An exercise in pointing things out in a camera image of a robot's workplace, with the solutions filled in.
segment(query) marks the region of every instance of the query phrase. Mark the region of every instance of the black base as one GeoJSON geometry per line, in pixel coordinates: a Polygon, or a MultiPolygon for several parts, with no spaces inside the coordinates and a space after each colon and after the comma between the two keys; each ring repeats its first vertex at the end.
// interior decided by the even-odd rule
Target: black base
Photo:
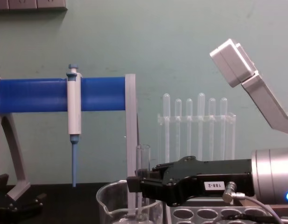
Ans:
{"type": "Polygon", "coordinates": [[[20,224],[98,224],[96,192],[106,183],[32,185],[18,203],[25,203],[41,193],[47,194],[43,212],[20,224]]]}

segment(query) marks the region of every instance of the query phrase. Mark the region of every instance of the electrical outlet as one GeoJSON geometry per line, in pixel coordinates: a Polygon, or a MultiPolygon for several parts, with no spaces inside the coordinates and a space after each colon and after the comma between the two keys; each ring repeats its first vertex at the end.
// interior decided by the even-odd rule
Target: electrical outlet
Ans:
{"type": "Polygon", "coordinates": [[[9,9],[8,0],[0,0],[0,10],[9,9]]]}
{"type": "Polygon", "coordinates": [[[9,9],[37,9],[36,0],[9,0],[9,9]]]}
{"type": "Polygon", "coordinates": [[[41,8],[66,8],[65,0],[37,0],[37,7],[41,8]]]}

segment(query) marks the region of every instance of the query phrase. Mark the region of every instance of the white label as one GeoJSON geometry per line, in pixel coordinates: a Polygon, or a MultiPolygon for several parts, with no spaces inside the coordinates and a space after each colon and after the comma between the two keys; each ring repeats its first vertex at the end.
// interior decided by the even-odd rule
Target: white label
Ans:
{"type": "Polygon", "coordinates": [[[204,182],[205,190],[225,190],[223,181],[204,182]]]}

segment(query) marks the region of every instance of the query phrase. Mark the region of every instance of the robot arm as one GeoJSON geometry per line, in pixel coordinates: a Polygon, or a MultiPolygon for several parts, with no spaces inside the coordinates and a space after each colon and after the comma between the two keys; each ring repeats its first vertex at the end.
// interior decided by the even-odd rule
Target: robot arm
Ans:
{"type": "MultiPolygon", "coordinates": [[[[288,133],[288,115],[239,43],[229,39],[210,56],[231,87],[242,85],[273,129],[288,133]]],[[[127,178],[129,191],[168,206],[196,196],[222,196],[229,182],[263,203],[288,203],[288,148],[258,150],[251,160],[204,162],[185,157],[158,165],[147,172],[147,178],[127,178]]]]}
{"type": "Polygon", "coordinates": [[[242,85],[271,128],[288,134],[288,115],[240,43],[229,39],[210,56],[231,87],[242,85]]]}

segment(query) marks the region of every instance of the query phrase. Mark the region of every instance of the blue cylinder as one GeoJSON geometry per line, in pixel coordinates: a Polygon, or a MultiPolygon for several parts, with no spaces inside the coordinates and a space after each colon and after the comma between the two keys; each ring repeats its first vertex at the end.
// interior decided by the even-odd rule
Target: blue cylinder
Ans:
{"type": "MultiPolygon", "coordinates": [[[[82,78],[81,98],[82,111],[125,110],[125,77],[82,78]]],[[[0,80],[0,114],[66,111],[66,79],[0,80]]]]}

